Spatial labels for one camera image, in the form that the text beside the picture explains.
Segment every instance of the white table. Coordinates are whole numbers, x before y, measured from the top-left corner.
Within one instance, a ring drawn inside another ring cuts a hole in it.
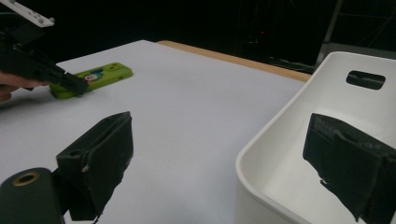
[[[99,224],[232,223],[236,154],[304,83],[144,40],[59,65],[76,73],[112,62],[134,75],[80,98],[40,87],[0,104],[0,181],[53,171],[99,120],[131,111],[134,157]]]

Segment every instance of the green phone case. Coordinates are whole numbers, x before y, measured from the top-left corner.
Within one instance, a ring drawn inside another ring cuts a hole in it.
[[[108,63],[93,69],[75,74],[76,77],[83,78],[88,82],[87,91],[92,91],[111,83],[131,77],[133,71],[128,66],[121,63]],[[67,99],[78,96],[75,92],[69,91],[59,85],[50,83],[49,88],[55,98]]]

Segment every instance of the dark background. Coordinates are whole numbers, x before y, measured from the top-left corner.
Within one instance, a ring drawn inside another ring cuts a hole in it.
[[[172,40],[312,73],[336,0],[20,0],[55,26],[35,45],[65,61],[132,41]],[[396,0],[344,0],[332,41],[396,50]]]

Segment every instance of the white plastic bin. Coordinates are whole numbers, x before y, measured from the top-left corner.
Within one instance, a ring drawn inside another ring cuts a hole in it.
[[[352,85],[347,83],[351,71],[386,80],[380,90]],[[396,147],[395,100],[396,61],[346,52],[329,54],[304,87],[238,154],[234,224],[356,223],[303,158],[308,123],[312,113],[327,115]]]

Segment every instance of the human hand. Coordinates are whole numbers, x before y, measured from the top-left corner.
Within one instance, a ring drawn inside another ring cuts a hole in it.
[[[34,88],[47,85],[48,82],[19,77],[0,71],[0,103],[9,100],[11,98],[11,93],[18,88]]]

